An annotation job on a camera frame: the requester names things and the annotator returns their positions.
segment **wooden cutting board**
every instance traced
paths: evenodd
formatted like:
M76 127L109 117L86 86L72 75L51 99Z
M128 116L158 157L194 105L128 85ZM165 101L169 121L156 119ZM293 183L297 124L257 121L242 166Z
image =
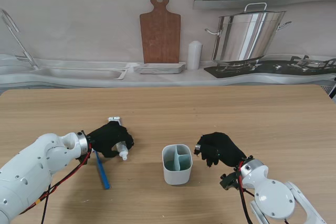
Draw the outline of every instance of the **wooden cutting board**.
M140 15L144 63L178 63L181 16L166 9L169 0L151 0L154 10Z

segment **cup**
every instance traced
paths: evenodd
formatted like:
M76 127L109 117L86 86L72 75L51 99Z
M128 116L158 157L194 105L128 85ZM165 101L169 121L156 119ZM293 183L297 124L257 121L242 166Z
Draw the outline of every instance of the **cup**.
M193 159L185 144L168 145L162 150L164 180L169 185L181 185L190 178Z

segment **gas stove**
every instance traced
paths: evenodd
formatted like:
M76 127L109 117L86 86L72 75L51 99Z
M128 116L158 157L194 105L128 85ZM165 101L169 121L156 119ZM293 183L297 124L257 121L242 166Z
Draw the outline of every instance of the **gas stove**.
M251 73L311 76L336 73L336 58L308 55L266 55L252 60L221 62L216 67L209 67L204 70L216 78Z

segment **stack of plates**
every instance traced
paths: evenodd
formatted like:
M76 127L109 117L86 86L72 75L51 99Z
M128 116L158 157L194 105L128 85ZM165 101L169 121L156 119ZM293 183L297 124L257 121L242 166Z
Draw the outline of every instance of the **stack of plates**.
M164 74L181 73L185 69L185 63L147 63L133 67L135 73Z

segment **black glove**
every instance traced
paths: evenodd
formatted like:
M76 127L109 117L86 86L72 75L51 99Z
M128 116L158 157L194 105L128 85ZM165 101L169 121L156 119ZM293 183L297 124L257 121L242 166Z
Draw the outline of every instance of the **black glove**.
M245 154L232 142L230 137L221 132L203 135L198 143L201 146L200 150L194 151L194 154L202 154L202 160L206 160L207 166L212 164L217 165L218 161L230 167L235 167Z
M113 151L112 147L119 142L125 141L127 149L132 148L134 145L133 138L128 134L127 129L114 121L92 131L88 136L90 137L90 142L92 142L92 148L97 152L101 152L104 157L117 156L119 152Z

